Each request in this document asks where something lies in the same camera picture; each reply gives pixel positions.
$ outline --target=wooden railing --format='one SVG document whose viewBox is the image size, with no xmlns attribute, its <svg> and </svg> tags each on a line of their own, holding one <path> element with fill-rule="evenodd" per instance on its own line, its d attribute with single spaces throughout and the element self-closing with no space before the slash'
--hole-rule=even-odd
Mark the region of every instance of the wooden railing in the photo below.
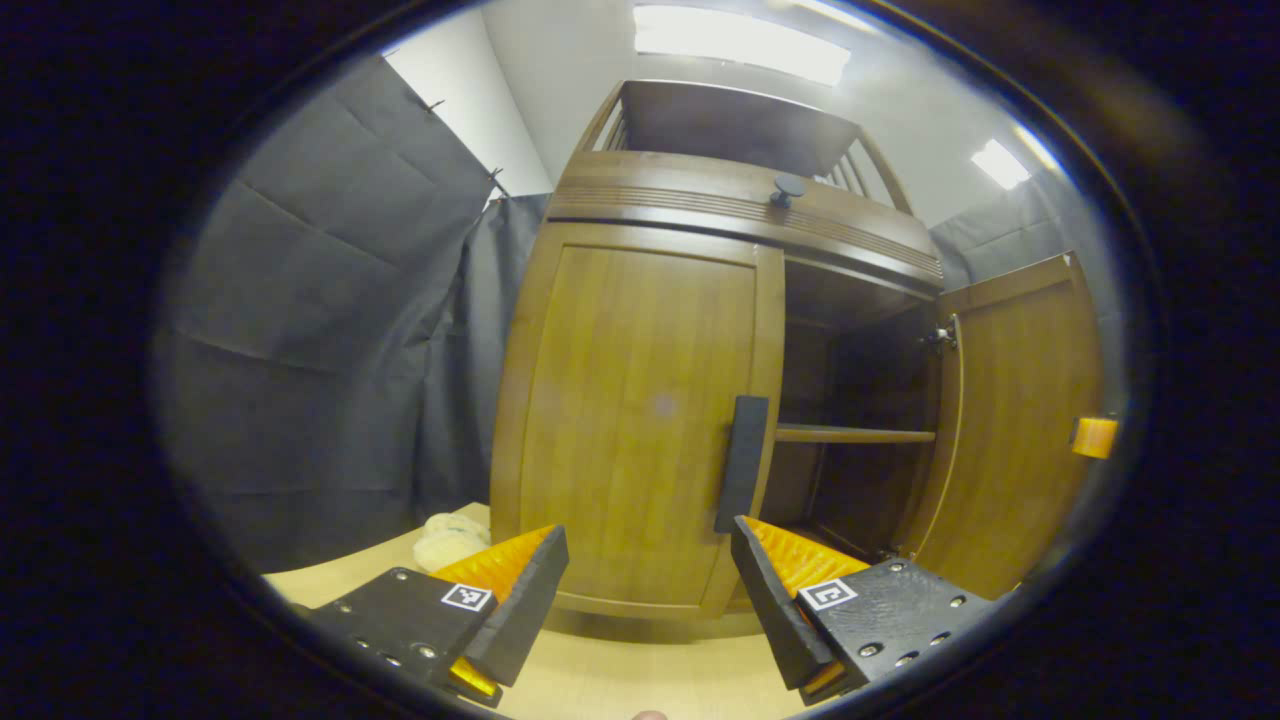
<svg viewBox="0 0 1280 720">
<path fill-rule="evenodd" d="M 860 146 L 867 160 L 870 161 L 872 169 L 874 169 L 881 183 L 884 186 L 884 190 L 888 192 L 888 199 L 890 202 L 892 202 L 892 206 L 900 213 L 914 215 L 914 213 L 911 213 L 911 204 L 906 199 L 906 192 L 902 190 L 902 184 L 899 182 L 893 169 L 890 168 L 888 161 L 884 160 L 884 155 L 879 151 L 879 146 L 876 145 L 861 126 L 856 127 L 858 137 L 854 140 L 852 145 L 849 146 L 849 150 L 840 156 L 836 164 L 831 168 L 831 172 L 826 176 L 815 176 L 810 179 L 879 202 L 879 200 L 872 197 L 872 191 L 867 184 L 865 176 L 863 174 L 865 161 L 863 161 L 863 167 L 859 168 L 860 163 L 858 158 L 858 149 Z M 625 151 L 630 150 L 627 141 L 626 113 L 622 108 L 622 99 L 618 95 L 618 88 L 614 88 L 613 95 L 600 108 L 595 118 L 593 118 L 591 127 L 589 128 L 589 132 L 582 136 L 577 151 Z"/>
</svg>

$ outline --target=open cabinet door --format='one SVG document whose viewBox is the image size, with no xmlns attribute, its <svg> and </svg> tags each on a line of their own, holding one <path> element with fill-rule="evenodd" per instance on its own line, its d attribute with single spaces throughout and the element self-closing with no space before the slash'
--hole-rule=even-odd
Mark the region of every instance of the open cabinet door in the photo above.
<svg viewBox="0 0 1280 720">
<path fill-rule="evenodd" d="M 1091 460 L 1102 363 L 1084 275 L 1068 252 L 943 293 L 938 429 L 904 551 L 984 598 L 1012 589 L 1071 511 Z"/>
<path fill-rule="evenodd" d="M 545 223 L 507 345 L 493 538 L 564 525 L 557 606 L 723 611 L 737 570 L 714 532 L 740 395 L 768 398 L 759 511 L 782 384 L 782 252 L 690 232 Z"/>
</svg>

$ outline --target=black knob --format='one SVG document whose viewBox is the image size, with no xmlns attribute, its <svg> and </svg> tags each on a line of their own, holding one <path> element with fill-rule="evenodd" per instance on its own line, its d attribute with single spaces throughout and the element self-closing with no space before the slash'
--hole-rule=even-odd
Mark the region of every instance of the black knob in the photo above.
<svg viewBox="0 0 1280 720">
<path fill-rule="evenodd" d="M 769 196 L 769 202 L 773 202 L 778 208 L 790 208 L 792 197 L 804 196 L 804 178 L 796 176 L 778 176 L 773 178 L 773 186 L 778 188 L 777 192 Z"/>
</svg>

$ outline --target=ceiling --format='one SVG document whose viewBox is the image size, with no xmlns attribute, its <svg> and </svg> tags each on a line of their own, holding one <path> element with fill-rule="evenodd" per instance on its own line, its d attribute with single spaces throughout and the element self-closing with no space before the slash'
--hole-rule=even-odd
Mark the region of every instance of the ceiling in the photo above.
<svg viewBox="0 0 1280 720">
<path fill-rule="evenodd" d="M 755 15 L 849 49 L 841 82 L 826 87 L 765 68 L 700 58 L 636 55 L 631 0 L 497 0 L 485 27 L 512 96 L 553 181 L 600 102 L 622 79 L 708 82 L 786 97 L 861 124 L 933 227 L 988 201 L 1000 187 L 969 158 L 992 138 L 1034 173 L 1042 165 L 988 96 L 909 40 L 851 28 L 790 0 L 666 0 Z"/>
</svg>

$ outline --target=wooden table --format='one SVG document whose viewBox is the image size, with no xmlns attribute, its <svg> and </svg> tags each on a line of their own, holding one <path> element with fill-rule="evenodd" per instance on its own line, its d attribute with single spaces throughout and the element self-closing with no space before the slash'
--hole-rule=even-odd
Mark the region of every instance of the wooden table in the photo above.
<svg viewBox="0 0 1280 720">
<path fill-rule="evenodd" d="M 488 506 L 471 503 L 457 512 L 489 524 Z M 285 600 L 315 607 L 397 565 L 416 569 L 419 537 L 421 529 L 415 529 L 346 557 L 264 578 Z M 677 623 L 552 610 L 520 680 L 504 689 L 498 707 L 521 720 L 630 720 L 641 710 L 660 710 L 672 720 L 774 720 L 804 705 L 799 693 L 782 687 L 754 614 Z"/>
</svg>

